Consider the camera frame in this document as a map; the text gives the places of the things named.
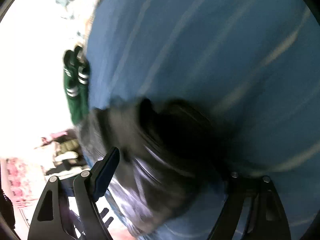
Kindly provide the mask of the folded green striped garment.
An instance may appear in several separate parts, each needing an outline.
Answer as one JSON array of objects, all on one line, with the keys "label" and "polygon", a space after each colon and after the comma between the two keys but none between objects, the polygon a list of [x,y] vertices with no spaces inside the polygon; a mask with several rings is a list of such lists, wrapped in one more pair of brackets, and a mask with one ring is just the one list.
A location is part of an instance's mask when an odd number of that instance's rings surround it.
[{"label": "folded green striped garment", "polygon": [[88,114],[88,92],[90,66],[82,46],[65,51],[63,57],[63,88],[73,125],[77,125]]}]

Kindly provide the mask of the black leather jacket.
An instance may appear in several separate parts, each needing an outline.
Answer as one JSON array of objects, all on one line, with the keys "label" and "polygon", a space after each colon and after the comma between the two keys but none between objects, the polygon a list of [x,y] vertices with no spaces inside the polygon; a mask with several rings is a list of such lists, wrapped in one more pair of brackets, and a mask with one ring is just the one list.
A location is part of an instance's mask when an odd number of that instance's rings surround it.
[{"label": "black leather jacket", "polygon": [[185,211],[207,184],[223,180],[236,153],[236,129],[182,99],[95,108],[76,132],[92,162],[119,150],[108,189],[133,236]]}]

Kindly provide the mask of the blue striped bed sheet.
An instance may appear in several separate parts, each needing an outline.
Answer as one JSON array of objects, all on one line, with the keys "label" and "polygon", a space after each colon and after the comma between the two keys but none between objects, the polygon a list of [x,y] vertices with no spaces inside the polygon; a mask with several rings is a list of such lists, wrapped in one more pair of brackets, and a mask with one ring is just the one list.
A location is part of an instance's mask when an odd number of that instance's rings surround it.
[{"label": "blue striped bed sheet", "polygon": [[89,107],[188,101],[236,129],[234,160],[185,211],[137,239],[207,239],[233,172],[269,176],[291,239],[319,239],[319,24],[304,0],[102,0]]}]

